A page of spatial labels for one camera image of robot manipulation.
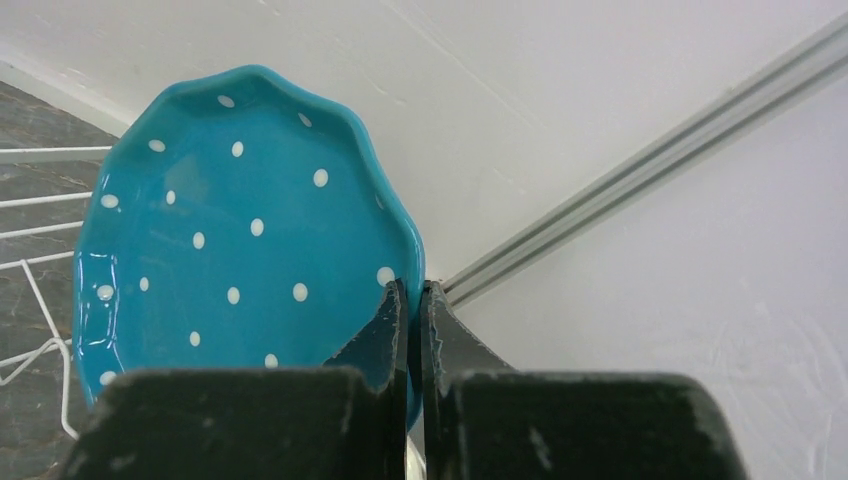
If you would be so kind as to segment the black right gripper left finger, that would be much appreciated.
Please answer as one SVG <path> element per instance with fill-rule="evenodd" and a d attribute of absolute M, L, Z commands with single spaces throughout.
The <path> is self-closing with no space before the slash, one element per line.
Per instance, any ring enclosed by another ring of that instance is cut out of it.
<path fill-rule="evenodd" d="M 408 301 L 387 283 L 374 317 L 315 368 L 126 375 L 102 395 L 63 479 L 402 479 Z"/>

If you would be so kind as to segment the blue dotted plate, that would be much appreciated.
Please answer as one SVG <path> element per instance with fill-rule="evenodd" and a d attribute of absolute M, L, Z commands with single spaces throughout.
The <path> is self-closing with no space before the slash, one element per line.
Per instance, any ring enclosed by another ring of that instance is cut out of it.
<path fill-rule="evenodd" d="M 73 256 L 88 405 L 122 373 L 313 367 L 412 309 L 421 236 L 362 120 L 261 65 L 166 88 L 100 168 Z"/>

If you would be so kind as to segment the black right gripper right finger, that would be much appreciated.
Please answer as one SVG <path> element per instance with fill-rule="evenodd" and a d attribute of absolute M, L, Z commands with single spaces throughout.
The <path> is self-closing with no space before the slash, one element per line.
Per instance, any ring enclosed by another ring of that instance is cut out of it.
<path fill-rule="evenodd" d="M 661 372 L 521 371 L 457 318 L 441 286 L 420 305 L 431 479 L 744 479 L 714 398 Z"/>

